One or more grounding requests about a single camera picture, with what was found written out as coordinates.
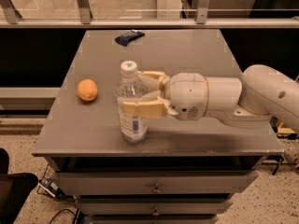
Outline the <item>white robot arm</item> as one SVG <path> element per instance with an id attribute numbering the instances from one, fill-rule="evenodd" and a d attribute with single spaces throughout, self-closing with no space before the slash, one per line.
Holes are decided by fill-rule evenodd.
<path id="1" fill-rule="evenodd" d="M 144 71 L 139 77 L 149 93 L 120 98 L 121 111 L 148 119 L 217 119 L 243 129 L 263 127 L 273 117 L 299 133 L 299 84 L 262 64 L 248 67 L 240 77 L 204 77 L 198 73 Z"/>

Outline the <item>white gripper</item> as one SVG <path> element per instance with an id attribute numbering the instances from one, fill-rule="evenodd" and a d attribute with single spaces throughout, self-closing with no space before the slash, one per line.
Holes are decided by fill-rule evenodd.
<path id="1" fill-rule="evenodd" d="M 141 101 L 120 99 L 124 113 L 147 119 L 160 119 L 169 115 L 178 120 L 198 120 L 207 107 L 206 79 L 196 73 L 179 73 L 169 76 L 160 71 L 138 72 L 150 90 L 163 90 L 164 98 Z"/>

